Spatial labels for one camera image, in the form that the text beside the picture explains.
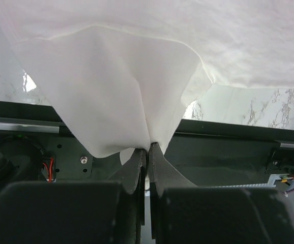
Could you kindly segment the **white t-shirt red print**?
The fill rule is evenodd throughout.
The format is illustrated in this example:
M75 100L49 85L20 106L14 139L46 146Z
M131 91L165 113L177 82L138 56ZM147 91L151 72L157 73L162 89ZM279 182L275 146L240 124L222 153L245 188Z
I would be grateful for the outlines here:
M294 1L0 1L0 31L97 158L166 150L214 84L294 88Z

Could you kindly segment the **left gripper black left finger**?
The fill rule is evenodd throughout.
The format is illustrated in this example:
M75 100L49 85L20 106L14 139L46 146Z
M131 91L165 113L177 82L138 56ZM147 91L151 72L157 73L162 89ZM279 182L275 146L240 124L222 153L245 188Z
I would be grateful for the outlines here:
M107 180L20 181L0 192L0 243L140 243L146 151Z

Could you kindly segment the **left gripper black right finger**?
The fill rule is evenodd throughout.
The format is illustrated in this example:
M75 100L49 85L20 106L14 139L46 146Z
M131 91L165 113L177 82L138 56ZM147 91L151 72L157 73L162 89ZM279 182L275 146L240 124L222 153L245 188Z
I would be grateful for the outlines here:
M272 188L202 188L165 158L148 153L156 243L294 243L294 210Z

